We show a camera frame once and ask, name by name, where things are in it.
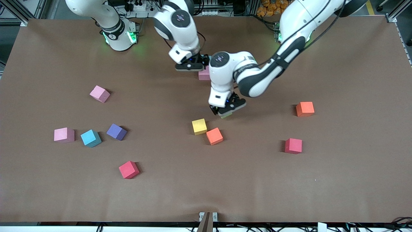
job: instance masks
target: orange cube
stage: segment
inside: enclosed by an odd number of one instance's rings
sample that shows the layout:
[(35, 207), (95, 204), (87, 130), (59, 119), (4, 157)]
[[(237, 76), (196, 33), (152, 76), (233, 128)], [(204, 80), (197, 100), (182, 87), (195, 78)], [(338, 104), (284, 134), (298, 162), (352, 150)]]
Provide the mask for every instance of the orange cube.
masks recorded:
[(296, 106), (296, 112), (298, 117), (309, 117), (315, 113), (313, 108), (313, 102), (301, 102)]
[(221, 141), (223, 141), (223, 136), (220, 133), (219, 128), (215, 128), (206, 132), (207, 138), (209, 139), (210, 145), (215, 145)]

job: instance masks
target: green led light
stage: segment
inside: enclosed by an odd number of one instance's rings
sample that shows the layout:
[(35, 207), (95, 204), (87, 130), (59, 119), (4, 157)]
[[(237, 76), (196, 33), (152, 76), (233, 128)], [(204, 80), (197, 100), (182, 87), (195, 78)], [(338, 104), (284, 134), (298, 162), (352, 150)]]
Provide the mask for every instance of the green led light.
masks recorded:
[(127, 32), (127, 35), (129, 36), (130, 42), (136, 43), (137, 39), (136, 39), (136, 34), (135, 33)]
[[(308, 37), (308, 39), (306, 40), (306, 42), (308, 42), (308, 41), (310, 40), (310, 36), (311, 36), (311, 35), (312, 35), (312, 32), (309, 34), (309, 37)], [(278, 40), (279, 40), (279, 41), (282, 41), (282, 35), (281, 35), (280, 32), (279, 32)]]
[(109, 41), (107, 40), (107, 36), (105, 35), (105, 33), (103, 32), (103, 36), (106, 39), (106, 43), (109, 44)]
[(309, 34), (308, 39), (306, 40), (306, 42), (309, 42), (311, 35), (312, 35), (312, 32)]

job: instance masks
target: red cube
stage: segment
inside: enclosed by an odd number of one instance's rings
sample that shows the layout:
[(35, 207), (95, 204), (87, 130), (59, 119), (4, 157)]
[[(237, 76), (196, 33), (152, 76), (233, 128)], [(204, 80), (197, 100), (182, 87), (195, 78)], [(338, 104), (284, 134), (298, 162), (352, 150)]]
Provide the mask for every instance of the red cube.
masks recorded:
[(127, 161), (125, 164), (119, 167), (120, 173), (124, 179), (131, 179), (139, 174), (136, 163), (132, 161)]
[(286, 141), (285, 152), (299, 154), (302, 152), (302, 140), (290, 138)]

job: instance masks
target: purple cube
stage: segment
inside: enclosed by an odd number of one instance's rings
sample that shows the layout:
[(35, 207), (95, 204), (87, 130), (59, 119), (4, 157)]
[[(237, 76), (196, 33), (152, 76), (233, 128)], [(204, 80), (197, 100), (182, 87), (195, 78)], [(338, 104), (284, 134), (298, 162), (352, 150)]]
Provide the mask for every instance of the purple cube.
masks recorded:
[(126, 135), (127, 131), (116, 124), (112, 124), (106, 134), (112, 136), (117, 140), (122, 140)]

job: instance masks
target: yellow cube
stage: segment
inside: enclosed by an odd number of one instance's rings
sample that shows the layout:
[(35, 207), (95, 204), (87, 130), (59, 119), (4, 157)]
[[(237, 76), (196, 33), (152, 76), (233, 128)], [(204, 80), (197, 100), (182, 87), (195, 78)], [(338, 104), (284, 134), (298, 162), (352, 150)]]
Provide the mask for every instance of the yellow cube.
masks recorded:
[(192, 121), (194, 135), (201, 135), (207, 132), (205, 119)]

